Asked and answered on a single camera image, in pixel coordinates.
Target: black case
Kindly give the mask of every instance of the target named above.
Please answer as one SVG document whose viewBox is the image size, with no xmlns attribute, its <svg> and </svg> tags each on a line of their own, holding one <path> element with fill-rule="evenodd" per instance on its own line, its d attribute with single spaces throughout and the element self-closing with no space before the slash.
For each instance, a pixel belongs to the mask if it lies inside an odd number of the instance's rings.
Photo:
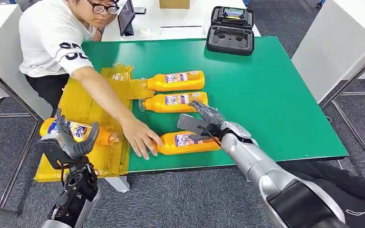
<svg viewBox="0 0 365 228">
<path fill-rule="evenodd" d="M 206 38 L 206 47 L 209 51 L 223 52 L 234 55 L 249 56 L 254 51 L 254 11 L 246 11 L 246 23 L 236 24 L 221 22 L 218 20 L 220 13 L 225 7 L 213 8 L 211 27 Z"/>
</svg>

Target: green tabletop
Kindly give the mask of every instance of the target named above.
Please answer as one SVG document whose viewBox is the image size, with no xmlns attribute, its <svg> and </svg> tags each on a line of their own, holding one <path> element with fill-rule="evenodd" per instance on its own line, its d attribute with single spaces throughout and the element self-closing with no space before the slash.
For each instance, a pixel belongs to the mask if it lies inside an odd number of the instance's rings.
<svg viewBox="0 0 365 228">
<path fill-rule="evenodd" d="M 348 156 L 276 37 L 255 38 L 249 57 L 209 52 L 205 40 L 89 42 L 83 45 L 95 69 L 132 65 L 133 78 L 202 70 L 209 105 L 246 128 L 276 161 Z M 133 113 L 158 135 L 180 131 L 179 114 Z M 223 152 L 151 156 L 131 151 L 129 172 L 233 165 Z"/>
</svg>

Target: cable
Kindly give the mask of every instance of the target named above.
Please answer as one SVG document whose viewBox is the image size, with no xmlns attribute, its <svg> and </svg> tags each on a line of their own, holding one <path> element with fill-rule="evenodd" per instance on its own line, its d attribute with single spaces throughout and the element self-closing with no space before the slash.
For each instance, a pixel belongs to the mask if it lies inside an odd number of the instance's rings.
<svg viewBox="0 0 365 228">
<path fill-rule="evenodd" d="M 221 146 L 220 142 L 206 128 L 202 126 L 198 126 L 198 128 L 206 132 L 219 146 Z"/>
<path fill-rule="evenodd" d="M 60 160 L 59 161 L 59 164 L 61 165 L 61 183 L 62 183 L 62 186 L 64 187 L 65 186 L 65 183 L 64 183 L 64 165 L 62 164 L 62 162 Z"/>
</svg>

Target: metal frame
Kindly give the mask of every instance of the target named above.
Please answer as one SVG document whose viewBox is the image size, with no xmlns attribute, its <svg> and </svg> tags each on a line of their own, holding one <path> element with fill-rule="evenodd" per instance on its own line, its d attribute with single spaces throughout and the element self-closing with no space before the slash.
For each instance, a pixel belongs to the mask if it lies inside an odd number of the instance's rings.
<svg viewBox="0 0 365 228">
<path fill-rule="evenodd" d="M 365 96 L 365 92 L 345 92 L 345 90 L 348 88 L 349 85 L 352 84 L 356 79 L 358 79 L 363 73 L 365 72 L 365 64 L 349 79 L 346 81 L 346 83 L 338 90 L 336 91 L 330 98 L 327 99 L 325 103 L 321 106 L 321 108 L 325 107 L 328 103 L 332 103 L 335 107 L 335 109 L 339 112 L 342 119 L 345 121 L 346 125 L 351 130 L 354 137 L 357 139 L 359 144 L 363 147 L 363 150 L 365 151 L 365 142 L 360 137 L 359 133 L 356 131 L 355 127 L 353 127 L 352 123 L 348 119 L 348 117 L 345 115 L 339 104 L 335 101 L 339 96 Z"/>
<path fill-rule="evenodd" d="M 34 127 L 29 135 L 29 138 L 26 142 L 25 147 L 23 148 L 22 153 L 20 154 L 20 159 L 16 165 L 15 171 L 12 174 L 6 189 L 0 199 L 0 215 L 14 218 L 17 216 L 17 211 L 12 211 L 5 209 L 5 204 L 8 200 L 8 197 L 10 195 L 10 192 L 13 189 L 13 185 L 15 184 L 15 181 L 19 175 L 20 169 L 24 163 L 24 160 L 26 159 L 27 153 L 30 150 L 31 143 L 33 142 L 34 138 L 36 137 L 39 127 L 41 123 L 43 122 L 43 119 L 33 110 L 30 106 L 27 105 L 27 103 L 19 96 L 16 92 L 14 92 L 1 78 L 0 78 L 0 87 L 13 99 L 15 99 L 28 113 L 19 113 L 19 114 L 0 114 L 0 118 L 19 118 L 19 117 L 33 117 L 36 122 L 34 124 Z"/>
</svg>

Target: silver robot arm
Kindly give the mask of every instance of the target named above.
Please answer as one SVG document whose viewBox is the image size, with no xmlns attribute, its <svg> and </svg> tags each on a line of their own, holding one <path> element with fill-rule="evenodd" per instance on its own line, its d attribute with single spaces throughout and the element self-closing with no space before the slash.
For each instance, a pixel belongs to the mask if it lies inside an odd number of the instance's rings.
<svg viewBox="0 0 365 228">
<path fill-rule="evenodd" d="M 93 123 L 89 137 L 83 142 L 73 139 L 69 124 L 57 112 L 57 127 L 39 140 L 48 161 L 54 169 L 61 169 L 63 192 L 48 214 L 42 228 L 82 228 L 101 191 L 97 185 L 97 174 L 86 155 L 91 152 L 97 139 L 98 123 Z M 63 170 L 69 172 L 63 180 Z"/>
<path fill-rule="evenodd" d="M 338 204 L 318 185 L 285 171 L 241 125 L 226 121 L 217 109 L 193 101 L 204 120 L 181 114 L 177 127 L 196 133 L 193 140 L 213 139 L 258 188 L 267 215 L 278 228 L 347 228 Z"/>
</svg>

